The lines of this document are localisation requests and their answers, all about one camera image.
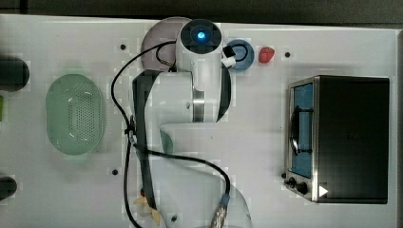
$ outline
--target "blue indicator light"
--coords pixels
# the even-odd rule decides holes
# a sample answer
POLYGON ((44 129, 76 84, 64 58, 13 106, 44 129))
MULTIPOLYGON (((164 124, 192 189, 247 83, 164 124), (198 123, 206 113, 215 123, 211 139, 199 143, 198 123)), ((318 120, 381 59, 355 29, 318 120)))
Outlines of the blue indicator light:
POLYGON ((203 40, 203 39, 205 38, 204 32, 199 31, 199 33, 198 33, 198 38, 199 38, 199 40, 203 40))

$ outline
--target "oven window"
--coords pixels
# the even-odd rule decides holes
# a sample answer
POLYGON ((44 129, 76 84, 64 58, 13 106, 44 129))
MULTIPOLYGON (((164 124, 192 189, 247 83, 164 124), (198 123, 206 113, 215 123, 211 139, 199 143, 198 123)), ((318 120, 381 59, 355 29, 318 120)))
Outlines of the oven window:
POLYGON ((292 152, 293 173, 305 178, 312 175, 312 117, 314 108, 314 86, 306 84, 294 87, 294 112, 297 124, 295 150, 292 152))

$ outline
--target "black toaster oven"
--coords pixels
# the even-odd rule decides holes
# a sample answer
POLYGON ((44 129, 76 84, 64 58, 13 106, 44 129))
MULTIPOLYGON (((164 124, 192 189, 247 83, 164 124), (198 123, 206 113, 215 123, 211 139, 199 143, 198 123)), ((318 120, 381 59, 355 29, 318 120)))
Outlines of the black toaster oven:
POLYGON ((387 203, 389 95, 387 78, 290 84, 286 187, 318 203, 387 203))

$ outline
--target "wire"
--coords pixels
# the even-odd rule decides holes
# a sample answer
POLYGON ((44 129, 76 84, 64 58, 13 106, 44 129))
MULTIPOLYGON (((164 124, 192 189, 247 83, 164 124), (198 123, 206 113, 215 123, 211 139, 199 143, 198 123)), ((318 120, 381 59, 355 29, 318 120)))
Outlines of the wire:
POLYGON ((160 47, 157 48, 157 51, 155 52, 155 58, 157 58, 158 62, 160 62, 161 64, 167 65, 169 67, 173 67, 175 65, 175 63, 171 64, 171 63, 169 63, 169 62, 167 62, 165 60, 162 60, 160 58, 160 50, 162 48, 163 48, 163 46, 160 46, 160 47))
POLYGON ((245 49, 245 54, 243 55, 243 57, 240 58, 240 59, 236 59, 235 61, 240 62, 240 61, 245 60, 246 56, 248 56, 248 53, 249 53, 248 47, 246 45, 244 45, 244 44, 235 44, 235 45, 231 46, 231 48, 233 48, 233 47, 243 47, 245 49))
MULTIPOLYGON (((119 108, 119 110, 122 113, 122 116, 125 119, 125 123, 126 123, 126 127, 129 130, 134 130, 134 126, 133 126, 133 122, 130 122, 125 114, 125 111, 123 110, 123 108, 119 105, 118 101, 115 98, 115 89, 114 86, 116 84, 116 81, 118 80, 119 76, 121 76, 122 72, 131 64, 133 63, 136 59, 138 59, 140 56, 146 54, 148 51, 155 49, 155 48, 159 48, 161 49, 161 47, 166 46, 166 45, 170 45, 170 44, 175 44, 176 41, 168 41, 168 42, 164 42, 161 44, 158 44, 154 47, 150 47, 144 51, 142 51, 141 53, 139 53, 138 55, 136 55, 135 57, 133 57, 130 61, 128 61, 122 68, 121 70, 119 70, 119 72, 116 74, 115 78, 113 79, 112 85, 111 85, 111 89, 110 89, 110 93, 111 93, 111 97, 113 100, 113 103, 119 108)), ((131 153, 131 143, 130 143, 130 139, 129 136, 127 134, 128 137, 128 141, 127 141, 127 149, 126 149, 126 157, 125 157, 125 170, 124 170, 124 200, 125 200, 125 210, 126 213, 128 215, 128 218, 130 220, 130 222, 136 227, 136 228, 142 228, 142 226, 140 226, 136 220, 133 218, 131 211, 130 211, 130 207, 128 204, 128 195, 127 195, 127 177, 128 177, 128 165, 130 162, 130 153, 131 153)), ((230 187, 231 187, 231 182, 229 180, 228 175, 222 170, 220 169, 218 166, 216 166, 214 163, 211 163, 209 161, 205 161, 205 160, 201 160, 201 159, 197 159, 197 158, 191 158, 191 157, 185 157, 185 156, 178 156, 178 155, 169 155, 169 154, 164 154, 161 152, 156 152, 156 151, 152 151, 152 150, 143 150, 141 149, 140 146, 138 146, 136 143, 133 143, 133 146, 140 150, 141 152, 150 154, 150 155, 154 155, 154 156, 159 156, 159 157, 163 157, 163 158, 169 158, 169 159, 176 159, 176 160, 184 160, 184 161, 192 161, 192 162, 200 162, 200 163, 204 163, 214 169, 216 169, 221 175, 223 175, 224 179, 225 179, 225 194, 229 195, 230 192, 230 187)))
MULTIPOLYGON (((133 146, 136 149, 140 150, 140 151, 144 151, 137 144, 133 144, 133 146)), ((180 156, 180 155, 165 154, 165 153, 156 152, 156 151, 147 150, 147 149, 144 152, 147 153, 147 154, 150 154, 150 155, 159 156, 159 157, 163 157, 163 158, 204 163, 204 164, 214 168, 215 170, 217 170, 224 177, 224 179, 225 179, 225 193, 229 194, 229 192, 230 192, 231 182, 229 180, 228 175, 221 168, 219 168, 218 166, 216 166, 214 163, 212 163, 210 161, 201 160, 201 159, 192 158, 192 157, 180 156)))
POLYGON ((176 60, 175 60, 174 65, 169 68, 168 72, 176 72, 176 71, 177 71, 177 68, 176 68, 176 60))
POLYGON ((160 43, 160 44, 158 44, 158 45, 156 45, 156 46, 154 46, 154 47, 150 47, 150 48, 148 48, 148 49, 142 51, 140 54, 136 55, 136 56, 133 57, 130 61, 128 61, 128 62, 121 68, 121 70, 119 70, 118 74, 116 74, 115 78, 113 79, 113 82, 112 82, 112 85, 111 85, 111 89, 110 89, 111 97, 112 97, 113 103, 115 103, 115 105, 119 108, 119 110, 121 111, 122 115, 124 116, 126 126, 130 126, 130 123, 129 123, 128 118, 127 118, 127 116, 126 116, 126 114, 125 114, 124 109, 121 107, 121 105, 118 103, 118 101, 116 101, 116 98, 115 98, 115 84, 116 84, 116 81, 118 80, 119 76, 121 76, 122 72, 123 72, 131 63, 133 63, 136 59, 138 59, 140 56, 146 54, 148 51, 150 51, 150 50, 152 50, 152 49, 155 49, 155 48, 158 48, 158 47, 163 47, 163 46, 169 45, 169 44, 175 44, 175 43, 176 43, 176 41, 168 41, 168 42, 160 43))
POLYGON ((133 218, 130 212, 130 207, 128 205, 128 195, 127 195, 127 176, 128 176, 128 164, 130 162, 130 142, 127 142, 126 157, 125 157, 125 171, 124 171, 124 199, 125 199, 125 210, 128 215, 128 219, 136 228, 142 228, 136 220, 133 218))

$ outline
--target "black knob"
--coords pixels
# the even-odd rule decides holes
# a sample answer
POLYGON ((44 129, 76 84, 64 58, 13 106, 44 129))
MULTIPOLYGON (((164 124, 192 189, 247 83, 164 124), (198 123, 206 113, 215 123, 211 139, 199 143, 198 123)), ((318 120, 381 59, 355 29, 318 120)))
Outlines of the black knob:
POLYGON ((27 64, 19 58, 0 55, 0 90, 13 92, 23 88, 29 80, 27 64))
POLYGON ((12 196, 17 190, 17 183, 13 178, 0 178, 0 201, 12 196))
POLYGON ((301 182, 298 183, 296 185, 296 189, 297 191, 299 191, 299 193, 301 193, 302 195, 305 195, 308 192, 308 186, 306 185, 305 182, 301 182))
POLYGON ((296 186, 296 180, 294 178, 290 178, 289 180, 284 181, 285 184, 288 184, 291 188, 294 188, 296 186))

